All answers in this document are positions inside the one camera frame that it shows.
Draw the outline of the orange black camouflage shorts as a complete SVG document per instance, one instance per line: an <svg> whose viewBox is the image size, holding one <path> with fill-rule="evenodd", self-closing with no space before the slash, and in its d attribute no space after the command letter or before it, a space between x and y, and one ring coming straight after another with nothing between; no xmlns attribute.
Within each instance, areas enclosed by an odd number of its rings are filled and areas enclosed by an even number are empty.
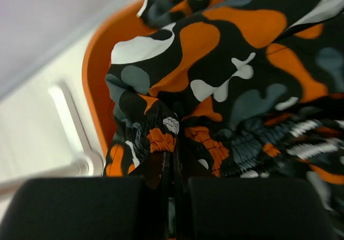
<svg viewBox="0 0 344 240"><path fill-rule="evenodd" d="M307 178L343 213L343 0L145 0L114 45L104 175L185 148L217 177Z"/></svg>

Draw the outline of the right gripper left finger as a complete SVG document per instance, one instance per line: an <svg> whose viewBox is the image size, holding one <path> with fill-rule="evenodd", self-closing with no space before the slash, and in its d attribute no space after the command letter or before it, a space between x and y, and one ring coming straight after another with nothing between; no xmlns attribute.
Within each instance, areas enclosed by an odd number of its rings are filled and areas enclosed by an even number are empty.
<svg viewBox="0 0 344 240"><path fill-rule="evenodd" d="M35 178L15 193L1 239L167 239L170 153L125 177Z"/></svg>

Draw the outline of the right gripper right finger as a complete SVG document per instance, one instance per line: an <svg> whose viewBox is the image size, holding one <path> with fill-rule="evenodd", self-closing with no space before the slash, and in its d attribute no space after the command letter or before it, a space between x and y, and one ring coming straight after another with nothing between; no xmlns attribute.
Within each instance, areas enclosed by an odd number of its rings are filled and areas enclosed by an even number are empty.
<svg viewBox="0 0 344 240"><path fill-rule="evenodd" d="M218 178L183 144L173 154L177 239L335 239L314 187L290 178Z"/></svg>

